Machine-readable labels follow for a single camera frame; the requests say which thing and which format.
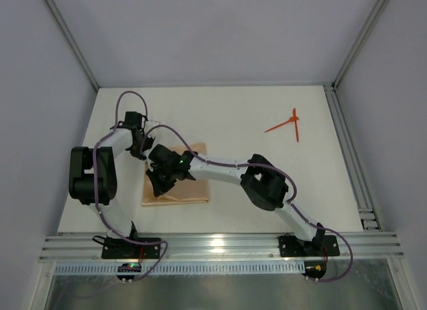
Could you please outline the peach cloth napkin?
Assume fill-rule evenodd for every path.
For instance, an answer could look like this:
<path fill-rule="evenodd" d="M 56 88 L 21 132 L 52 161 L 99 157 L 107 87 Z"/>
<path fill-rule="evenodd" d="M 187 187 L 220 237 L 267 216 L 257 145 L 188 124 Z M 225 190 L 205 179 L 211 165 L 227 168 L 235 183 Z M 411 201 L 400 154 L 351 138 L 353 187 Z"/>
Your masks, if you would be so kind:
<path fill-rule="evenodd" d="M 149 159 L 145 164 L 146 170 L 156 167 L 179 169 L 184 164 L 183 154 L 189 154 L 184 146 L 168 148 L 158 144 L 149 154 Z M 148 176 L 144 175 L 142 205 L 145 207 L 207 203 L 209 200 L 209 184 L 206 180 L 193 180 L 187 174 L 185 180 L 177 181 L 175 186 L 166 194 L 154 197 L 151 182 Z"/>

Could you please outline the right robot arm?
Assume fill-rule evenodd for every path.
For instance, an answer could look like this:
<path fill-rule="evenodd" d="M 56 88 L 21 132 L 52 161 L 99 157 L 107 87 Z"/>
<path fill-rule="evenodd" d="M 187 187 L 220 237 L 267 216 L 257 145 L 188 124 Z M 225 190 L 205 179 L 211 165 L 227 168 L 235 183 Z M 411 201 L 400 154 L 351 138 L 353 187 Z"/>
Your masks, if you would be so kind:
<path fill-rule="evenodd" d="M 212 159 L 192 150 L 179 154 L 156 145 L 148 155 L 146 171 L 156 197 L 166 194 L 178 181 L 213 180 L 241 187 L 257 208 L 276 213 L 293 231 L 294 244 L 307 255 L 320 252 L 325 231 L 306 217 L 287 196 L 296 184 L 265 157 L 254 154 L 247 160 Z"/>

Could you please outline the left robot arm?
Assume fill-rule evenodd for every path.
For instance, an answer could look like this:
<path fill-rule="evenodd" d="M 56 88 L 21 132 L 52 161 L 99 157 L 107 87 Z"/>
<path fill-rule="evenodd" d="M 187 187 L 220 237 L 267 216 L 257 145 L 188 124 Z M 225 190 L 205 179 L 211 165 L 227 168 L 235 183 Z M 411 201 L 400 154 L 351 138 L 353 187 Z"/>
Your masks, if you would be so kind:
<path fill-rule="evenodd" d="M 88 206 L 99 217 L 111 239 L 129 244 L 139 241 L 133 221 L 119 204 L 115 160 L 123 152 L 145 161 L 144 151 L 153 145 L 145 134 L 147 115 L 135 111 L 125 113 L 109 133 L 93 147 L 74 147 L 70 154 L 69 195 Z"/>

